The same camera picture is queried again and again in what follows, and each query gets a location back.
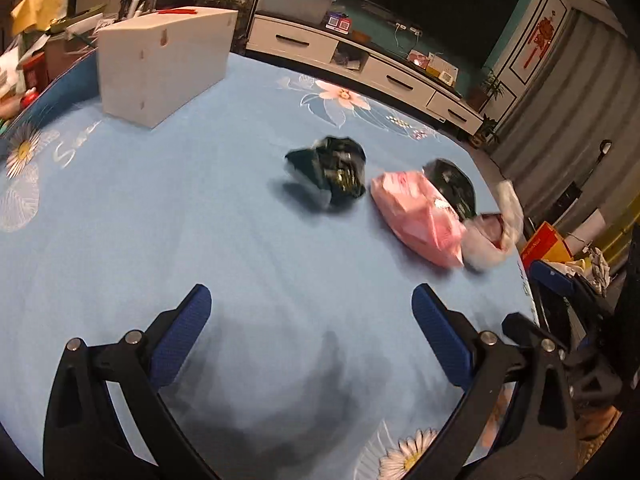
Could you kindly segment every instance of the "white plastic bag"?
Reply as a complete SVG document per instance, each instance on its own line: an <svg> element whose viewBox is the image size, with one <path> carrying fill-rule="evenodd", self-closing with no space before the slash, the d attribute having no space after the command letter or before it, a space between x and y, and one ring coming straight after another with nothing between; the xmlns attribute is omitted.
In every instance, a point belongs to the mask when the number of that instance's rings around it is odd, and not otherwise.
<svg viewBox="0 0 640 480"><path fill-rule="evenodd" d="M478 215L465 221L462 257L477 270L502 263L522 234L524 213L511 181L498 184L497 193L500 214Z"/></svg>

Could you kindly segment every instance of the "blue gripper pad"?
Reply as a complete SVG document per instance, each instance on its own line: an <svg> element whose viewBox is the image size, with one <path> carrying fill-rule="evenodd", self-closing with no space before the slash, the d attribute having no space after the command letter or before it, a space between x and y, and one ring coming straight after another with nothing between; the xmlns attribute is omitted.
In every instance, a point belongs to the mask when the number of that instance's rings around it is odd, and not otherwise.
<svg viewBox="0 0 640 480"><path fill-rule="evenodd" d="M414 289L411 305L447 379L466 391L473 380L473 355L447 319L447 307L425 284Z"/></svg>
<svg viewBox="0 0 640 480"><path fill-rule="evenodd" d="M187 355L211 314L211 293L196 285L151 355L149 382L156 391L175 381Z"/></svg>
<svg viewBox="0 0 640 480"><path fill-rule="evenodd" d="M531 263L529 277L540 282L558 296L570 298L574 295L574 282L542 260L535 260Z"/></svg>

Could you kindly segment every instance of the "teal wall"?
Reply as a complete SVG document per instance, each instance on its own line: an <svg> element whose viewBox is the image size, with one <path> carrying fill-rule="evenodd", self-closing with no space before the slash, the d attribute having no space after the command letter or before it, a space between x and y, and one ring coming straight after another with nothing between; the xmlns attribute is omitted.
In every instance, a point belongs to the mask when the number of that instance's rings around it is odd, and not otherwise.
<svg viewBox="0 0 640 480"><path fill-rule="evenodd" d="M511 18L507 22L504 31L498 41L496 42L494 49L485 62L487 66L493 66L494 63L500 57L500 54L506 47L507 43L511 39L515 29L518 27L520 20L524 16L531 0L518 0ZM342 5L345 8L345 12L353 20L353 27L360 30L372 37L372 40L378 45L395 52L396 54L402 54L408 52L415 43L415 36L410 32L402 30L398 31L398 43L396 45L396 38L394 37L395 28L389 25L385 20L370 14L366 10L362 10L360 0L336 0L336 4ZM464 59L459 59L454 56L450 56L446 53L444 46L438 44L436 40L428 37L427 31L424 32L423 37L418 41L415 47L420 52L428 54L429 52L442 53L441 56L447 59L450 63L457 66L459 69L458 80L456 82L456 90L461 94L466 94L468 88L472 85L473 80L478 76L477 70L469 65Z"/></svg>

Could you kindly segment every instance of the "metal screw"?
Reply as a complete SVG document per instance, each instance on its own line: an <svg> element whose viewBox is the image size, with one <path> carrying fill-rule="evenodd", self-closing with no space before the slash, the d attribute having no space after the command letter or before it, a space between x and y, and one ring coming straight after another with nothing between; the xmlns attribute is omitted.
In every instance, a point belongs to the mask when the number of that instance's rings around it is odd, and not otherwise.
<svg viewBox="0 0 640 480"><path fill-rule="evenodd" d="M75 352L76 350L78 350L80 348L80 345L82 344L82 340L80 338L73 338L70 339L67 343L66 343L66 349L67 350L71 350L72 352Z"/></svg>
<svg viewBox="0 0 640 480"><path fill-rule="evenodd" d="M140 330L131 330L130 332L127 332L124 336L124 341L126 341L130 345L138 344L141 339L142 339L142 332L140 332Z"/></svg>
<svg viewBox="0 0 640 480"><path fill-rule="evenodd" d="M493 332L486 330L485 332L480 333L480 341L485 345L493 346L498 342L498 336Z"/></svg>
<svg viewBox="0 0 640 480"><path fill-rule="evenodd" d="M556 343L551 339L543 339L541 345L545 352L553 352L556 349Z"/></svg>

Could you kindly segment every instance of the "gray curtain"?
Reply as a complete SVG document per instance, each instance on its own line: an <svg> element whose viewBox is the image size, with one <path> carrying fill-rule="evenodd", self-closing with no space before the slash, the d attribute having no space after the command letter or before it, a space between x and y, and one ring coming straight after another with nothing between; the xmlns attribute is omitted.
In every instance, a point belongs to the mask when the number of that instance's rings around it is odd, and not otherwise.
<svg viewBox="0 0 640 480"><path fill-rule="evenodd" d="M613 147L559 223L570 232L596 208L613 222L640 190L640 62L624 36L572 10L562 36L514 113L492 159L534 220Z"/></svg>

